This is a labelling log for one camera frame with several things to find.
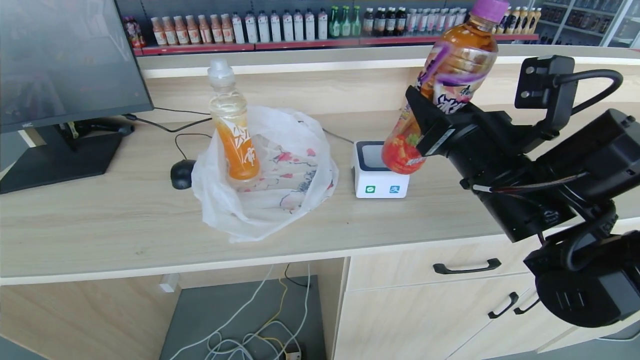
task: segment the purple bottle cap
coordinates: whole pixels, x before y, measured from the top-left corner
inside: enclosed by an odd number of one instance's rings
[[[477,0],[471,14],[491,22],[500,22],[509,3],[500,0]]]

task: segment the black mouse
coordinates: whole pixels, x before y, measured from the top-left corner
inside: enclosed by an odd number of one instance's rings
[[[191,171],[195,160],[180,160],[171,167],[171,185],[174,189],[184,190],[191,187]]]

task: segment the orange juice bottle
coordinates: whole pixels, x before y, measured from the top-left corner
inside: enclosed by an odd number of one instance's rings
[[[260,174],[260,163],[247,128],[246,99],[236,89],[234,71],[226,60],[211,60],[208,73],[214,92],[209,111],[225,148],[228,176],[251,181]]]
[[[470,102],[491,70],[498,54],[492,29],[508,6],[501,0],[477,0],[468,21],[447,30],[433,44],[415,87],[444,113],[454,113]],[[407,104],[382,147],[382,161],[391,171],[414,173],[426,159],[415,148],[421,136]]]

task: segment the plastic bag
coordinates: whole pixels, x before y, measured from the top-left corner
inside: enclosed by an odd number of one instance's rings
[[[338,168],[318,121],[295,110],[248,108],[247,123],[260,161],[250,186],[227,181],[222,142],[213,134],[191,173],[202,220],[231,234],[230,241],[258,241],[291,224],[333,194]]]

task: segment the drawer handle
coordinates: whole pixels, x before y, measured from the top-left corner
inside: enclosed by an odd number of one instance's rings
[[[498,259],[489,259],[486,262],[489,264],[486,268],[469,269],[469,270],[449,270],[444,264],[433,264],[433,270],[435,270],[435,272],[437,272],[438,274],[442,274],[442,275],[469,274],[472,272],[483,272],[483,271],[495,270],[498,267],[500,267],[500,265],[502,265],[502,263]]]
[[[538,298],[536,300],[536,302],[531,304],[531,306],[529,306],[528,308],[522,310],[519,307],[516,307],[516,309],[513,312],[516,313],[516,315],[522,315],[522,314],[526,313],[527,311],[531,310],[531,308],[534,307],[535,305],[537,305],[539,302],[540,302],[540,298]]]
[[[501,313],[497,314],[494,313],[493,311],[491,313],[489,313],[489,319],[497,319],[500,316],[502,316],[502,314],[506,313],[507,311],[509,311],[509,309],[511,309],[517,302],[518,302],[518,294],[516,294],[515,292],[510,293],[509,297],[511,298],[511,303],[509,304],[509,306],[507,306],[507,308],[505,310],[502,310]]]

